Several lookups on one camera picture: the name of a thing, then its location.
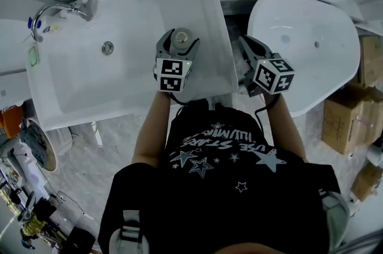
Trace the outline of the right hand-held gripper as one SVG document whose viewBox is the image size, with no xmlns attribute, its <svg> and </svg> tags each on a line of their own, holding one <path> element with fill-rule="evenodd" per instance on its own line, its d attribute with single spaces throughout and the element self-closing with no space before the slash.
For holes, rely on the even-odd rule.
<svg viewBox="0 0 383 254">
<path fill-rule="evenodd" d="M 241 55 L 250 67 L 244 79 L 250 97 L 262 92 L 275 95 L 289 90 L 295 70 L 288 60 L 279 53 L 266 52 L 263 43 L 248 35 L 240 35 L 238 41 Z"/>
</svg>

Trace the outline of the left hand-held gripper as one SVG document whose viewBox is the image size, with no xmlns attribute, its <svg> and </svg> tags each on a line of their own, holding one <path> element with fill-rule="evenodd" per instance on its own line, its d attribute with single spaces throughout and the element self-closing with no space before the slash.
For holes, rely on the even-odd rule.
<svg viewBox="0 0 383 254">
<path fill-rule="evenodd" d="M 156 44 L 156 75 L 157 90 L 161 92 L 180 93 L 189 77 L 199 47 L 200 39 L 195 39 L 186 51 L 174 51 L 170 55 L 171 36 L 175 29 L 167 31 Z"/>
</svg>

